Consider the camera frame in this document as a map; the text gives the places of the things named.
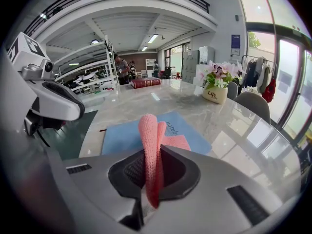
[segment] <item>red bag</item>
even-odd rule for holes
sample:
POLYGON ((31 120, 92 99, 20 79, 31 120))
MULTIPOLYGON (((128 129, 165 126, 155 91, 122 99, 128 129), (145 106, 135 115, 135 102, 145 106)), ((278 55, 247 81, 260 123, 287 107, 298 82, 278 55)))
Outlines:
POLYGON ((272 78, 270 84, 266 87, 262 97, 267 101, 267 103, 271 102, 274 98, 275 94, 276 81, 272 78))

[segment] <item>book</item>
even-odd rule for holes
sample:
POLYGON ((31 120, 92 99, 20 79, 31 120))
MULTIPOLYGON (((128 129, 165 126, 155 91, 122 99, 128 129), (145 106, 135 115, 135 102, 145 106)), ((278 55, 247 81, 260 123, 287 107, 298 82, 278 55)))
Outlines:
POLYGON ((134 79, 131 81, 130 84, 134 88, 143 88, 143 87, 148 87, 148 86, 160 85, 161 79, 156 78, 156 77, 134 79))
MULTIPOLYGON (((211 144, 199 134, 177 112, 170 112, 156 116, 157 121, 167 124, 165 136, 184 135, 192 152, 206 155, 211 150, 211 144)), ((143 150, 141 136, 138 131, 139 120, 109 126, 106 129, 102 155, 125 151, 143 150)))

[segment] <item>chair backrest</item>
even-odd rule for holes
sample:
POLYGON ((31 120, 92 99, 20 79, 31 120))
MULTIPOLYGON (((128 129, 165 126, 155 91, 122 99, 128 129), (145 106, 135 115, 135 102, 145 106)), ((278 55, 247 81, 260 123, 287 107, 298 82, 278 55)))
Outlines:
POLYGON ((230 81, 228 85, 228 95, 227 98, 235 99, 238 93, 238 85, 235 82, 230 81))
POLYGON ((271 123, 269 105, 260 95, 252 92, 244 92, 237 96, 234 101, 260 116, 267 123, 271 123))

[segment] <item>red book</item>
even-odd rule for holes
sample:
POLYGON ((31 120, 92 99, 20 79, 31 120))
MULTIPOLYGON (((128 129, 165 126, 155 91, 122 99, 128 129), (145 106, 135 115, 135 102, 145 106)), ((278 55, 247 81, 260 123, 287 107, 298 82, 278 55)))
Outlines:
POLYGON ((131 81, 130 84, 134 88, 143 88, 143 87, 149 87, 149 86, 154 86, 154 85, 160 85, 161 79, 156 78, 156 77, 134 79, 131 81))

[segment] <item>glossy tabletop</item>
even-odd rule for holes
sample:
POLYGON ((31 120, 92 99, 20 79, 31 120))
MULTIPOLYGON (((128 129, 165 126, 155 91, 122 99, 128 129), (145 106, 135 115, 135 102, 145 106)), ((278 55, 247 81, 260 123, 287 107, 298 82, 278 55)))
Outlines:
POLYGON ((299 194, 299 159, 284 137, 233 100, 227 98, 222 105, 205 100, 202 90, 172 79, 139 89, 119 86, 99 107, 79 157, 100 155, 105 135, 101 130, 108 126, 140 119, 146 113, 176 111, 211 143, 207 155, 230 163, 282 201, 299 194))

